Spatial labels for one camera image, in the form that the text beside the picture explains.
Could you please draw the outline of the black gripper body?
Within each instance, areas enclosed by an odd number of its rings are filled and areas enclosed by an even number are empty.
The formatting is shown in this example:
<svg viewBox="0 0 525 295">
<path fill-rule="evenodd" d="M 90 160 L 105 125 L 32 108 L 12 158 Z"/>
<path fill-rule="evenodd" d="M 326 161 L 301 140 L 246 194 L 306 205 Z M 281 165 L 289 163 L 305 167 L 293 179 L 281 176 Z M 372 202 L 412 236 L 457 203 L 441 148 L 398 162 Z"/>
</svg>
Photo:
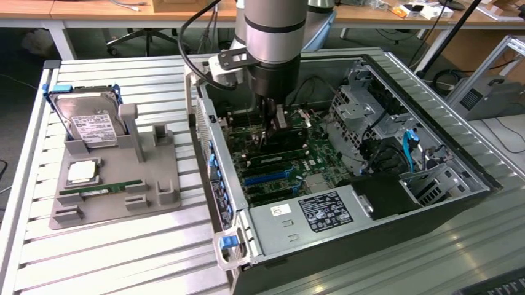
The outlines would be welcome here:
<svg viewBox="0 0 525 295">
<path fill-rule="evenodd" d="M 253 93 L 284 104 L 297 86 L 301 58 L 281 64 L 258 63 L 249 66 L 249 86 Z"/>
</svg>

